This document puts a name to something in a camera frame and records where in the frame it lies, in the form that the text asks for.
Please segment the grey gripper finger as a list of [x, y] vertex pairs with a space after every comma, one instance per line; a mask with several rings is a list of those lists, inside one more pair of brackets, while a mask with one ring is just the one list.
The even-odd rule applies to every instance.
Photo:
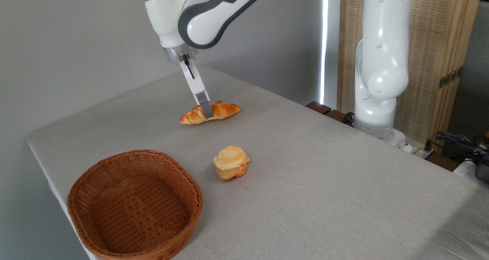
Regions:
[[196, 101], [199, 103], [199, 106], [202, 108], [205, 118], [210, 119], [211, 117], [213, 117], [214, 112], [212, 110], [209, 96], [206, 91], [196, 93], [194, 96]]

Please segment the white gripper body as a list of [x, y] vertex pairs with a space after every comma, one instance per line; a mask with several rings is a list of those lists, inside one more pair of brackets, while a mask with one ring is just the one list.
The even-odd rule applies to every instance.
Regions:
[[193, 96], [196, 93], [206, 91], [206, 88], [205, 88], [205, 85], [203, 84], [200, 73], [198, 72], [198, 69], [197, 69], [197, 67], [194, 63], [194, 60], [192, 58], [181, 57], [180, 58], [180, 66], [182, 68], [182, 71], [185, 75], [185, 79], [188, 83], [188, 86], [189, 86]]

